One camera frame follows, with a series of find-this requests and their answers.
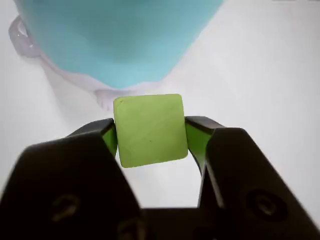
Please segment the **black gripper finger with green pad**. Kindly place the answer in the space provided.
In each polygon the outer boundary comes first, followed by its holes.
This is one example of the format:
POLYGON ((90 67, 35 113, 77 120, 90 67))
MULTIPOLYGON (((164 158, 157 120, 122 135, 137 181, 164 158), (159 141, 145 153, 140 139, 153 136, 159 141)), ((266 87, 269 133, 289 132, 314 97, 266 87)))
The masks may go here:
POLYGON ((317 240, 320 231, 250 135, 205 116, 185 118, 217 240, 317 240))

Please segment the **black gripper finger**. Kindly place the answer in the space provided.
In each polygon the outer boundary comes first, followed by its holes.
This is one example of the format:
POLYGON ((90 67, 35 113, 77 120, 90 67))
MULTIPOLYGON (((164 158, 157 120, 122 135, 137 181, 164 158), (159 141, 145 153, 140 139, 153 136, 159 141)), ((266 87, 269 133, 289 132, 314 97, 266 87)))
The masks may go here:
POLYGON ((112 119, 27 147, 0 200, 3 240, 144 240, 133 191, 114 155, 112 119))

